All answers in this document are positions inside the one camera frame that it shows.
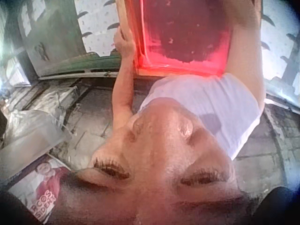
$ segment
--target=eye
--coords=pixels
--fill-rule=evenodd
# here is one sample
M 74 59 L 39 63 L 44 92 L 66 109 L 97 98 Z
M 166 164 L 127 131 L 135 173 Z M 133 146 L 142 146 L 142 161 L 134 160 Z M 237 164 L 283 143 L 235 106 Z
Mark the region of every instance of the eye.
M 105 162 L 99 161 L 98 158 L 96 158 L 94 168 L 97 168 L 106 175 L 118 180 L 125 180 L 129 178 L 129 173 L 125 172 L 125 170 L 120 165 L 112 160 L 108 160 Z
M 228 178 L 217 170 L 213 169 L 206 171 L 201 169 L 186 178 L 182 178 L 181 183 L 187 186 L 196 186 L 220 181 L 226 182 L 227 180 Z

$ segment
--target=woman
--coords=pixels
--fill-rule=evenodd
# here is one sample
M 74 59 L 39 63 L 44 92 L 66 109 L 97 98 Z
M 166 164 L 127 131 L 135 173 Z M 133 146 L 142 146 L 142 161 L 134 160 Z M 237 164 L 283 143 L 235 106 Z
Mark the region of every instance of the woman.
M 136 115 L 135 44 L 118 29 L 113 135 L 88 169 L 62 179 L 50 224 L 245 224 L 251 201 L 232 160 L 264 108 L 260 31 L 251 1 L 224 6 L 233 25 L 224 76 L 162 79 Z

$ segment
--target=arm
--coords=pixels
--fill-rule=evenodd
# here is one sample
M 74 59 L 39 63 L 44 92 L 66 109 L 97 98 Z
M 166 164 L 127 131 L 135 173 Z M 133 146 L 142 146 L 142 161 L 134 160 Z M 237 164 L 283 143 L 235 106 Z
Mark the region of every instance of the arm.
M 117 50 L 122 56 L 121 67 L 112 92 L 113 129 L 123 127 L 132 117 L 134 96 L 133 60 L 135 43 L 132 33 L 125 39 L 120 27 L 114 37 Z
M 260 28 L 250 0 L 225 0 L 225 10 L 233 32 L 226 72 L 240 80 L 263 110 L 263 84 Z

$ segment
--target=white t-shirt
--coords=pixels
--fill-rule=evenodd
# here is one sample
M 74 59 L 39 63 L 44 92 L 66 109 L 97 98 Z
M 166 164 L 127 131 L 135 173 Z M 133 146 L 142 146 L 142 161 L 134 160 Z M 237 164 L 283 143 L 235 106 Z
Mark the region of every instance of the white t-shirt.
M 199 117 L 233 160 L 260 122 L 261 110 L 252 93 L 231 74 L 196 75 L 157 81 L 140 110 L 156 98 L 173 98 Z

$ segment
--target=eyelash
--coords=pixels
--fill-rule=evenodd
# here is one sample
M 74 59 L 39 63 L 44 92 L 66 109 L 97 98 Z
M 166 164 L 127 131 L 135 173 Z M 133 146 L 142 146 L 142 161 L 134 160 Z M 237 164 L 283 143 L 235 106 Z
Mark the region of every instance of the eyelash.
M 181 179 L 181 183 L 187 186 L 209 184 L 213 182 L 223 181 L 227 179 L 224 178 L 217 170 L 206 171 L 201 169 L 200 171 L 195 172 L 193 175 L 188 178 Z
M 97 168 L 106 175 L 118 180 L 126 180 L 129 178 L 129 173 L 125 172 L 125 170 L 113 160 L 99 161 L 98 158 L 96 158 L 94 168 Z

